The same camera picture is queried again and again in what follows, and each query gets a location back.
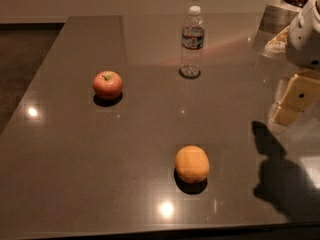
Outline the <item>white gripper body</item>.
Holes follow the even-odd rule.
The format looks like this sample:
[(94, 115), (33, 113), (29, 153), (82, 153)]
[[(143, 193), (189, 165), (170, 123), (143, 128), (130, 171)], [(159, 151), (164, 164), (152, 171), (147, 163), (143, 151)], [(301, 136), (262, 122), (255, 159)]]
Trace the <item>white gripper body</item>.
[(320, 0), (308, 0), (290, 23), (287, 59), (303, 68), (320, 69)]

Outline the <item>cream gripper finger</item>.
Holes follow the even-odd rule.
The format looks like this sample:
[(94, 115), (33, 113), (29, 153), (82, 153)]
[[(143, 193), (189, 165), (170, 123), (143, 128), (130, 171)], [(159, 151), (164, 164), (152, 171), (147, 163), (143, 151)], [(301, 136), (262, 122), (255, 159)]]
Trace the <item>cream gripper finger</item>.
[(302, 69), (279, 81), (269, 112), (272, 123), (288, 127), (320, 97), (320, 72)]

